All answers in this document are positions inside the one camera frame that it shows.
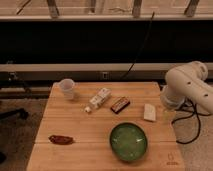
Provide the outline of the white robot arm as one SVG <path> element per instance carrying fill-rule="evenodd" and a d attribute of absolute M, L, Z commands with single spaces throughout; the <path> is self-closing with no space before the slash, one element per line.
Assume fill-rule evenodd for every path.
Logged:
<path fill-rule="evenodd" d="M 162 104 L 168 109 L 178 109 L 189 99 L 213 114 L 213 87 L 205 83 L 207 76 L 208 68 L 200 61 L 170 69 L 160 94 Z"/>

